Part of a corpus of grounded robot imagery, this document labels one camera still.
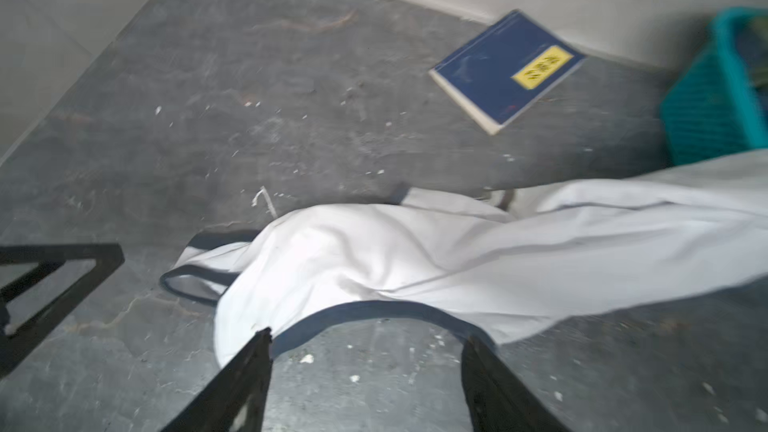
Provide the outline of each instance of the book cover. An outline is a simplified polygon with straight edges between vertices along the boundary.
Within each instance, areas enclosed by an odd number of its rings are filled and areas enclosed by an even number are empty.
[[[514,10],[437,64],[429,75],[493,135],[582,60],[583,54]]]

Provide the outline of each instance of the gray floor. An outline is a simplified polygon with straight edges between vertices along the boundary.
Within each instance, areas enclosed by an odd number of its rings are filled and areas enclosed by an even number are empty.
[[[0,162],[147,0],[0,0]]]
[[[158,275],[203,227],[267,224],[262,186],[282,214],[400,182],[474,195],[666,165],[666,79],[597,59],[486,136],[426,75],[481,29],[395,0],[151,0],[0,167],[1,243],[127,258],[0,382],[2,429],[172,418],[216,373],[212,314]],[[574,430],[763,430],[765,297],[575,318],[501,354]],[[275,362],[264,430],[469,430],[459,351],[420,322],[332,328]]]

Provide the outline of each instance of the fabric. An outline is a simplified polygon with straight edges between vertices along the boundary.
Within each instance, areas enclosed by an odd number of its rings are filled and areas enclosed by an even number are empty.
[[[325,309],[415,302],[496,342],[752,281],[768,270],[768,151],[625,180],[519,189],[507,211],[411,189],[400,206],[291,212],[252,242],[186,257],[239,273],[219,300],[217,360]]]

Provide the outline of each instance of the dark fabric trim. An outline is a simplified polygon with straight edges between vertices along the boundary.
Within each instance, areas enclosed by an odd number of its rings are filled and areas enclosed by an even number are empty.
[[[406,196],[410,190],[411,187],[408,184],[400,182],[397,187],[395,187],[395,191],[389,196],[389,200],[384,203],[389,204],[390,206],[399,206],[402,204],[402,201],[406,200]]]
[[[233,282],[235,282],[237,275],[239,274],[235,272],[218,272],[215,270],[211,270],[209,268],[200,267],[198,265],[186,264],[186,265],[181,265],[179,267],[176,267],[175,269],[162,274],[158,282],[160,283],[160,286],[163,288],[163,290],[165,290],[169,294],[186,298],[187,300],[191,300],[192,302],[197,302],[198,304],[216,307],[216,303],[218,303],[217,299],[200,297],[197,295],[188,294],[187,292],[180,291],[174,288],[172,285],[170,285],[168,283],[168,279],[176,278],[176,277],[196,277],[200,280],[213,282],[215,284],[225,285],[229,287],[230,285],[232,285]]]
[[[448,330],[462,343],[474,335],[491,350],[496,349],[496,343],[486,331],[431,305],[405,301],[362,301],[334,305],[304,317],[274,338],[270,356],[274,359],[289,350],[301,347],[333,325],[374,318],[412,318],[429,322]]]
[[[222,245],[235,242],[253,242],[261,230],[234,230],[232,232],[208,232],[202,231],[192,237],[187,247],[195,247],[201,250],[214,250]]]

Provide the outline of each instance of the teal plastic basket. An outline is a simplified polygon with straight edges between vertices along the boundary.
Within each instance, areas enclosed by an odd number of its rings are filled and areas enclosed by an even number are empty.
[[[768,120],[741,58],[736,32],[757,9],[726,9],[710,24],[712,38],[661,103],[675,165],[768,147]]]

